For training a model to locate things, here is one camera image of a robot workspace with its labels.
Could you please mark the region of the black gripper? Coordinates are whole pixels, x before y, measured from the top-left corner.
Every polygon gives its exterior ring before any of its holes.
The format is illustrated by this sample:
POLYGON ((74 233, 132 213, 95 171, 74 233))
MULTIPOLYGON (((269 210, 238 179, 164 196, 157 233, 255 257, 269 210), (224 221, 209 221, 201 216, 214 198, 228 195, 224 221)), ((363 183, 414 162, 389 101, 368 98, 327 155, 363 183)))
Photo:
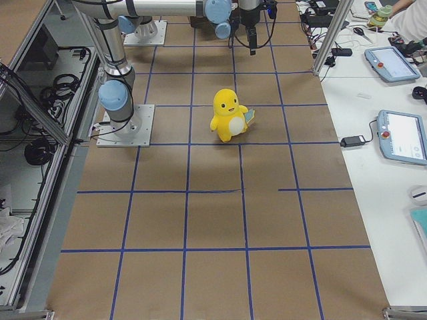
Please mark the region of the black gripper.
POLYGON ((246 36, 250 49, 250 55, 256 54, 258 46, 258 37, 255 26, 260 22, 260 8, 256 7, 251 10, 240 8, 240 23, 246 28, 246 36))

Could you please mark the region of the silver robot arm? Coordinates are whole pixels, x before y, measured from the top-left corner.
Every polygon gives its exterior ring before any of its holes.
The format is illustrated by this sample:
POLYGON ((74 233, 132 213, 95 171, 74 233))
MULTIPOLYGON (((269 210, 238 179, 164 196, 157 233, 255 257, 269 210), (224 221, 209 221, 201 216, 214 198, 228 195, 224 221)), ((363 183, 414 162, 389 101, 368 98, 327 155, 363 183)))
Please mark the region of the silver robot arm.
POLYGON ((136 37, 145 39, 155 37, 158 32, 152 16, 130 17, 121 15, 118 21, 121 32, 126 35, 135 33, 136 37))
POLYGON ((260 12, 273 7, 267 1, 74 1, 75 8, 89 19, 91 38, 98 45, 97 52, 104 58, 109 79, 127 83, 135 71, 125 54, 119 18, 129 18, 131 25, 139 25, 144 18, 153 16, 186 16, 206 18, 219 39, 233 38, 239 25, 243 25, 249 42, 250 54, 259 48, 256 25, 260 12))

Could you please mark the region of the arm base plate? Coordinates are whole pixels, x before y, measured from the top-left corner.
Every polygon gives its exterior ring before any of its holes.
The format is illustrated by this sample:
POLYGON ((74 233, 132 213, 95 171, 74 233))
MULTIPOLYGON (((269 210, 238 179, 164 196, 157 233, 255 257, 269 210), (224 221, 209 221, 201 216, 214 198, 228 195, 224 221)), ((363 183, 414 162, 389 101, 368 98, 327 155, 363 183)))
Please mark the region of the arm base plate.
POLYGON ((107 112, 103 121, 109 124, 100 128, 96 145, 98 147, 149 147, 155 105, 134 105, 133 117, 127 123, 111 122, 107 112))
POLYGON ((153 20, 140 25, 133 33, 124 37, 123 44, 126 47, 147 47, 164 45, 167 21, 153 20))

